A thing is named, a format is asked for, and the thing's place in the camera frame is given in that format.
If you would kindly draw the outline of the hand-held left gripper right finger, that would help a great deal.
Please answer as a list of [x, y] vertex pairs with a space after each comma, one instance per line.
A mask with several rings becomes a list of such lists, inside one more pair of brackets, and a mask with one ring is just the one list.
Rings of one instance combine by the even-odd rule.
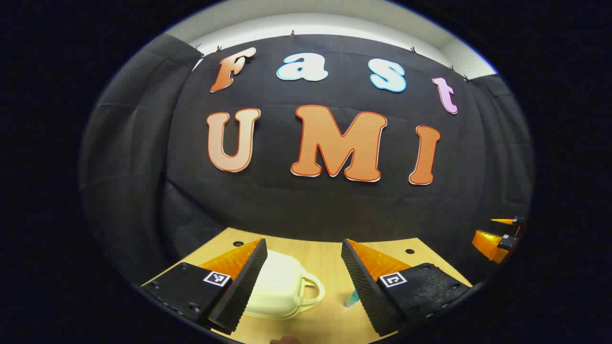
[[380, 336], [426, 327], [474, 292], [432, 263], [409, 266], [347, 238], [342, 241], [341, 257]]

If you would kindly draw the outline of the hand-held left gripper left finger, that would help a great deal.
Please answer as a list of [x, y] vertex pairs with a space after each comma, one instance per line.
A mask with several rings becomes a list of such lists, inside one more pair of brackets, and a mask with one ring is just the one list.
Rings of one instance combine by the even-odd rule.
[[178, 263], [142, 289], [190, 322], [232, 334], [267, 255], [266, 239], [260, 238], [205, 263]]

